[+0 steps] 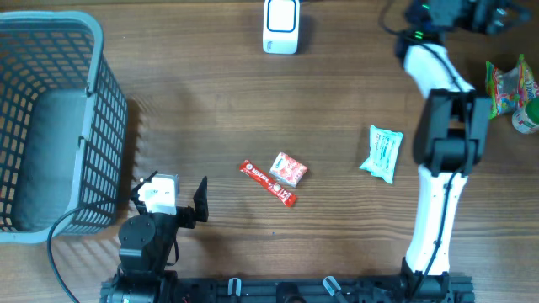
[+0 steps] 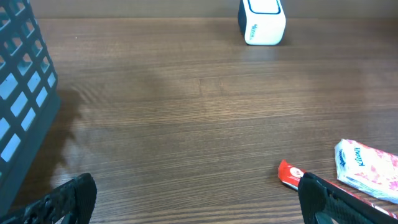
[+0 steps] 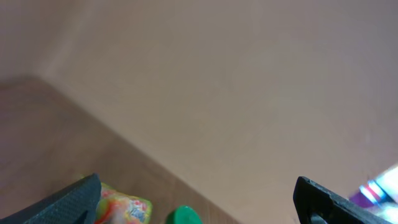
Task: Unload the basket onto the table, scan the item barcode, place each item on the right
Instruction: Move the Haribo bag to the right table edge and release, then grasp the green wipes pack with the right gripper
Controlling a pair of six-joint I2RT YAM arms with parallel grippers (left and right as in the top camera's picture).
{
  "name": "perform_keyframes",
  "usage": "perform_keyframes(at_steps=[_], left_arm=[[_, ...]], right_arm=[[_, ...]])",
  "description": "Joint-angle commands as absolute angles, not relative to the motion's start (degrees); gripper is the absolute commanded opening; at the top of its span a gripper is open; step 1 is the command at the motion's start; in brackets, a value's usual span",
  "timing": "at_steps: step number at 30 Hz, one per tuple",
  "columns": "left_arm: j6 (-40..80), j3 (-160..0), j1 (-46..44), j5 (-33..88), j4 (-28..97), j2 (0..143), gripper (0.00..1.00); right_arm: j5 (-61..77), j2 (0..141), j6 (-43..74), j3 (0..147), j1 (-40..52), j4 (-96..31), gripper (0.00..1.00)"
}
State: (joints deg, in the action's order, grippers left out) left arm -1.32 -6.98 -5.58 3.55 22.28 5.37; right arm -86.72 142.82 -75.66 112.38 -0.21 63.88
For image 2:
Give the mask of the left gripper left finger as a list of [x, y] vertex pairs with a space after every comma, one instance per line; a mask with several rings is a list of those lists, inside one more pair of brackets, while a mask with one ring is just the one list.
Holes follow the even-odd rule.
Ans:
[[90, 222], [97, 188], [89, 173], [81, 174], [53, 189], [34, 203], [1, 217], [2, 224]]

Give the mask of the small red candy box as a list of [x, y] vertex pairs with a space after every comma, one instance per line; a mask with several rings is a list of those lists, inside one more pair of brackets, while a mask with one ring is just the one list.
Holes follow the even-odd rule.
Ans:
[[397, 156], [342, 139], [335, 146], [337, 179], [372, 197], [397, 203]]

